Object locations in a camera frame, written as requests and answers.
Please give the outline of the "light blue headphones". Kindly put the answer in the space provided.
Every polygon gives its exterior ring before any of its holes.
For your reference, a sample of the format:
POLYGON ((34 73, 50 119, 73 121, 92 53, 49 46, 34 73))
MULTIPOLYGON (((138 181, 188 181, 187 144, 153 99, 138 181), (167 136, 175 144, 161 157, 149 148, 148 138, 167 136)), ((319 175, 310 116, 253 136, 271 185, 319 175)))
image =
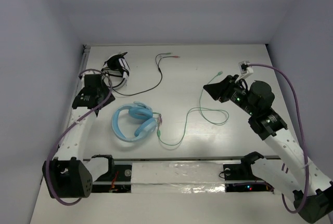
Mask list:
POLYGON ((157 128, 151 107, 141 102, 124 104, 113 113, 111 127, 115 136, 124 142, 146 139, 157 128))

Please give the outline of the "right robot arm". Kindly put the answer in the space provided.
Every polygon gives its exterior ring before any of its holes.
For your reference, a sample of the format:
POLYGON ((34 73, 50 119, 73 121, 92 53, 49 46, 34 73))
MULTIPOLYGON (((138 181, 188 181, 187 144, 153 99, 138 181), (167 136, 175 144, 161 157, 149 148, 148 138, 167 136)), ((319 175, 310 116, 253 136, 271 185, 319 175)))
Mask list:
POLYGON ((247 179, 257 177, 280 191, 293 202, 295 210, 308 223, 316 223, 332 212, 332 179, 326 176, 305 154, 286 122, 272 104, 275 95, 269 84, 255 81, 246 87, 238 75, 228 75, 219 83, 206 84, 203 89, 219 102, 231 101, 249 114, 248 123, 285 164, 275 167, 259 152, 241 159, 240 172, 247 179))

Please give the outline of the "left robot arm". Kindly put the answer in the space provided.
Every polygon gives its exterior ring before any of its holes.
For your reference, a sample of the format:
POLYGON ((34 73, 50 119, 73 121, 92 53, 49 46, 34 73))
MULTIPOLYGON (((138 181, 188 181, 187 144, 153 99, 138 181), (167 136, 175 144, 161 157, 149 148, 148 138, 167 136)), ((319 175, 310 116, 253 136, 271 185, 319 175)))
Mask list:
POLYGON ((56 141, 42 168, 50 197, 65 206, 70 205, 65 199, 79 202, 89 197, 96 180, 113 179, 116 175, 112 155, 93 155, 89 161, 83 158, 93 123, 115 97, 104 82, 102 71, 87 69, 79 78, 83 87, 72 103, 69 126, 56 141))

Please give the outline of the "black and white headphones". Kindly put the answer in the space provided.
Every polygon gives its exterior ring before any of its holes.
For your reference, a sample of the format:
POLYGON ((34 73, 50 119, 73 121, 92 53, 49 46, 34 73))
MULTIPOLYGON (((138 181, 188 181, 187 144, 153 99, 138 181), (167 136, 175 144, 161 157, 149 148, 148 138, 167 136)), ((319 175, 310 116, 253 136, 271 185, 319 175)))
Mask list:
POLYGON ((130 66, 125 59, 126 52, 119 52, 118 54, 111 55, 105 62, 102 68, 102 72, 108 74, 108 76, 117 77, 121 79, 121 82, 113 85, 113 89, 122 88, 130 77, 130 66))

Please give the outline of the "foil covered panel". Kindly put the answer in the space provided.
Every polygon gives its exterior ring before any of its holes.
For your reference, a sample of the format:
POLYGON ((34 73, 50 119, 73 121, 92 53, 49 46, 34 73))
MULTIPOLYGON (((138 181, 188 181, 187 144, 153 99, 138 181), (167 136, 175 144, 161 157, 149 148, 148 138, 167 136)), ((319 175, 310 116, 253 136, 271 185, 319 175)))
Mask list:
POLYGON ((211 161, 136 162, 132 193, 224 193, 222 163, 211 161))

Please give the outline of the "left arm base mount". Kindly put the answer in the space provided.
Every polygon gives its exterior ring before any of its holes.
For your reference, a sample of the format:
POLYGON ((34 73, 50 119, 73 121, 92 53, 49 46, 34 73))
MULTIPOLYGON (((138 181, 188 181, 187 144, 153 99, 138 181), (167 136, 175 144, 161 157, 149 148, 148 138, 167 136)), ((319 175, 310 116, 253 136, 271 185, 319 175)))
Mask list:
POLYGON ((132 163, 95 155, 83 164, 92 176, 92 193, 131 193, 132 163))

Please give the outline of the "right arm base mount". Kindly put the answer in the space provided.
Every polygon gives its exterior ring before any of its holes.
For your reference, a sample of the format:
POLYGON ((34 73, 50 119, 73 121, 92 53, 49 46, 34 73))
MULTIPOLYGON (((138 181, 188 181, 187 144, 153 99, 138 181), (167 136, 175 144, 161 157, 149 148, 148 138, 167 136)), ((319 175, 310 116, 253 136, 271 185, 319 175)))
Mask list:
POLYGON ((274 188, 252 173, 251 165, 264 156, 251 152, 240 159, 238 164, 223 165, 219 178, 224 179, 226 192, 274 192, 274 188))

